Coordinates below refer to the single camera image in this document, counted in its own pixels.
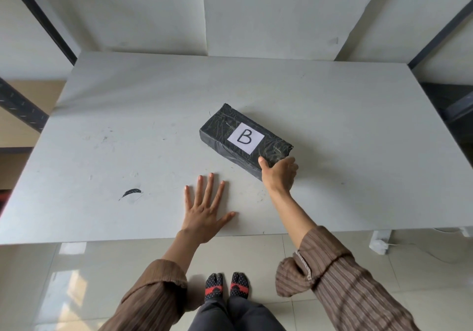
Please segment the person's left hand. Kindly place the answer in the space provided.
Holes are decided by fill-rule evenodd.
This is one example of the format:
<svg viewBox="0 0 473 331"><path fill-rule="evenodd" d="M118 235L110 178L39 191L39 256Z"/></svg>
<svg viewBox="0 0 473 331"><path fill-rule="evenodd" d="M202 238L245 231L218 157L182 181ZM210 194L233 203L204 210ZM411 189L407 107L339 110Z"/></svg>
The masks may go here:
<svg viewBox="0 0 473 331"><path fill-rule="evenodd" d="M202 175L198 176L196 188L192 192L194 206L190 212L185 213L181 228L183 231L190 232L191 236L198 242L198 244L209 242L224 227L220 226L220 218L225 214L218 216L218 211L225 185L225 181L221 181L218 184L216 193L214 193L213 190L213 201L211 205L204 205L204 191L206 189L207 182L205 185L204 177Z"/></svg>

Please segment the black diamond plate beam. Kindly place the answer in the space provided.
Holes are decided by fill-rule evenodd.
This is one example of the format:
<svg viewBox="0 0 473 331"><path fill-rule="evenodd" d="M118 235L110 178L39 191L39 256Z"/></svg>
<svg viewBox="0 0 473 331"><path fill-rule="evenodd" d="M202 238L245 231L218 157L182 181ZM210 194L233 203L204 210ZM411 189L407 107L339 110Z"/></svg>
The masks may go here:
<svg viewBox="0 0 473 331"><path fill-rule="evenodd" d="M41 108L0 77L0 107L41 133L49 119Z"/></svg>

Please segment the black metal frame beam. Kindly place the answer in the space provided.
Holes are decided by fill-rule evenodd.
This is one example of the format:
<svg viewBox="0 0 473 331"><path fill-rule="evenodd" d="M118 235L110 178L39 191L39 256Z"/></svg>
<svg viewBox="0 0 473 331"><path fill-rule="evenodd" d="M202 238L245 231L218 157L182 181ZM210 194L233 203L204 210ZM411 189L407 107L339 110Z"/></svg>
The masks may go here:
<svg viewBox="0 0 473 331"><path fill-rule="evenodd" d="M470 0L435 36L434 38L408 63L408 68L414 70L435 49L446 41L464 21L473 14L473 0Z"/></svg>
<svg viewBox="0 0 473 331"><path fill-rule="evenodd" d="M69 47L68 43L63 39L60 32L52 24L48 16L44 13L42 8L38 5L35 0L21 0L27 7L30 13L36 18L38 23L43 27L46 33L50 36L56 46L68 59L68 61L74 66L77 62L77 56L73 50Z"/></svg>

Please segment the person's right hand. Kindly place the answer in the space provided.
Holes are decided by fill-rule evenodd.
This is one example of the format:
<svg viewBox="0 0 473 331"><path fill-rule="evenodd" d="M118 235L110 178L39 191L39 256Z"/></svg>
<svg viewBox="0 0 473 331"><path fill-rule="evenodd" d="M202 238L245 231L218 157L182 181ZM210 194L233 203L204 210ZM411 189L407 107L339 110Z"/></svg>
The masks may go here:
<svg viewBox="0 0 473 331"><path fill-rule="evenodd" d="M262 176L262 182L271 195L288 195L294 183L299 166L292 156L288 156L273 166L271 176Z"/></svg>

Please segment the person's right dotted black sock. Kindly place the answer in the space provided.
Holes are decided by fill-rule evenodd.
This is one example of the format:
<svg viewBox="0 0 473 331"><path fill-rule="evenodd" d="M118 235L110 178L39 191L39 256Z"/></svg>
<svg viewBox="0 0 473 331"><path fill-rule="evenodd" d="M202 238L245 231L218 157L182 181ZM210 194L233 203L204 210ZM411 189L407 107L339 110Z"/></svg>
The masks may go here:
<svg viewBox="0 0 473 331"><path fill-rule="evenodd" d="M250 294L250 283L247 276L242 272L234 272L232 275L229 297L248 299Z"/></svg>

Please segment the person's dotted black sock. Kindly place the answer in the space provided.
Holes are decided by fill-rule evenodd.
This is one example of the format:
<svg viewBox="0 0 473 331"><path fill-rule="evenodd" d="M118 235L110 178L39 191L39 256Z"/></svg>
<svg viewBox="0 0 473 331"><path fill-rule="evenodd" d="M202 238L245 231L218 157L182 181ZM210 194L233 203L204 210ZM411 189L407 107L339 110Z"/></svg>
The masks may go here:
<svg viewBox="0 0 473 331"><path fill-rule="evenodd" d="M234 272L232 275L229 297L248 299L250 294L250 283L247 276L242 272Z"/></svg>
<svg viewBox="0 0 473 331"><path fill-rule="evenodd" d="M205 282L204 304L218 304L225 306L223 298L224 275L213 273Z"/></svg>

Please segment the person's right forearm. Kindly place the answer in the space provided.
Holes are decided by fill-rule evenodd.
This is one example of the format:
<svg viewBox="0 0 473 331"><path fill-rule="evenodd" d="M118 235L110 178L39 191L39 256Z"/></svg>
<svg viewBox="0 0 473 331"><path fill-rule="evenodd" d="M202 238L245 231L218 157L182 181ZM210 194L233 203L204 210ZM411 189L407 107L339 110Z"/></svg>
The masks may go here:
<svg viewBox="0 0 473 331"><path fill-rule="evenodd" d="M411 313L288 191L270 190L269 195L297 247L278 265L279 296L311 290L337 331L420 331Z"/></svg>

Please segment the person's left dotted black sock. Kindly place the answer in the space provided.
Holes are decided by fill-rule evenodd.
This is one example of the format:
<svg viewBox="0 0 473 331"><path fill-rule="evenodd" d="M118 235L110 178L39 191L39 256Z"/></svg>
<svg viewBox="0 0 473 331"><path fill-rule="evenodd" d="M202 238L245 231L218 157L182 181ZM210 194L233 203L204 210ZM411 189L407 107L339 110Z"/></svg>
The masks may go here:
<svg viewBox="0 0 473 331"><path fill-rule="evenodd" d="M225 306L223 298L224 275L213 273L205 282L204 304L218 304Z"/></svg>

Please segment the black box white label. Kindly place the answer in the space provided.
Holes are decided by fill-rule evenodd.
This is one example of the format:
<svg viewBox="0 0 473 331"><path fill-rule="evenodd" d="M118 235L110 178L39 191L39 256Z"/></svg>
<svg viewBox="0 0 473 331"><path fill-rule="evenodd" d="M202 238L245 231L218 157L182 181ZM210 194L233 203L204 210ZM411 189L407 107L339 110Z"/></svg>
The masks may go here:
<svg viewBox="0 0 473 331"><path fill-rule="evenodd" d="M219 155L259 180L262 180L260 156L272 167L288 157L293 149L292 144L227 103L204 123L199 136Z"/></svg>

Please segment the person's left forearm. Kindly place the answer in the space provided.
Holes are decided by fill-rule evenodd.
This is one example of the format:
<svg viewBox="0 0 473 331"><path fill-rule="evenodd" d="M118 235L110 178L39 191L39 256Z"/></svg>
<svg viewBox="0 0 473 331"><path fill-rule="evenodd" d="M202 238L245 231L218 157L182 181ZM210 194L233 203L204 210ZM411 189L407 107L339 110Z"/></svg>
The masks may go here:
<svg viewBox="0 0 473 331"><path fill-rule="evenodd" d="M186 270L199 245L189 231L180 231L165 256L145 268L98 331L169 331L186 310Z"/></svg>

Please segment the person's grey trousers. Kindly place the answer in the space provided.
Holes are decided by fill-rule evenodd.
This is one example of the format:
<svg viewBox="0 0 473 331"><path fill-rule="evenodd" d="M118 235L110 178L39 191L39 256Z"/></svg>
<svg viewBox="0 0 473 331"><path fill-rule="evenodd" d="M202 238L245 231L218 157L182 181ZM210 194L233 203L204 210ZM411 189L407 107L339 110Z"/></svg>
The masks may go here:
<svg viewBox="0 0 473 331"><path fill-rule="evenodd" d="M211 298L198 309L188 331L286 331L263 304L242 297Z"/></svg>

